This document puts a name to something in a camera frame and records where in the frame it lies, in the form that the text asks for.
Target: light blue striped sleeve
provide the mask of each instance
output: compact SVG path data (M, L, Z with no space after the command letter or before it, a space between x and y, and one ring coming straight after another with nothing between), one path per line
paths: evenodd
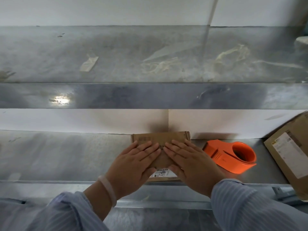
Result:
M308 230L308 214L267 198L238 180L217 183L211 204L218 224L226 231Z
M109 231L82 192L58 195L34 218L27 230Z

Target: white bangle bracelet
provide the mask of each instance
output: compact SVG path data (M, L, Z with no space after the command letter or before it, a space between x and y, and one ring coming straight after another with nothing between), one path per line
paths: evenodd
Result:
M112 207L114 208L116 206L117 199L116 199L116 195L113 191L113 188L112 188L110 182L107 180L107 178L105 176L99 176L98 180L103 184L103 186L107 190L107 192L110 196L110 199L111 199Z

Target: hand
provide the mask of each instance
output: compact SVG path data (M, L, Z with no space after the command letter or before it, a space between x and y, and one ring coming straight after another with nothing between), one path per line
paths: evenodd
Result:
M114 160L105 176L117 200L138 190L156 171L148 167L159 156L158 147L151 141L138 146L135 141Z
M210 156L188 140L172 140L172 144L165 144L164 151L179 165L169 169L200 194L211 197L214 185L226 178Z

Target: cardboard box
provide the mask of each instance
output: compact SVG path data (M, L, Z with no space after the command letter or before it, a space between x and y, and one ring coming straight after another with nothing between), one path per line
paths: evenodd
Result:
M176 175L167 169L170 165L176 163L167 156L163 150L163 147L165 146L166 142L171 143L171 140L184 142L185 139L190 141L190 133L188 131L131 135L132 143L137 140L138 145L140 145L151 140L152 143L159 143L159 147L162 149L159 157L150 165L150 167L156 168L157 171L151 178L149 178L148 181L178 180Z
M297 196L308 200L308 112L296 116L264 144Z

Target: orange tape dispenser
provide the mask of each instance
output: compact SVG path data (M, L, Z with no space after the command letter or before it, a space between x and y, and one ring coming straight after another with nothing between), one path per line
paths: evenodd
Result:
M256 153L245 143L209 140L203 148L216 164L231 173L240 174L256 165Z

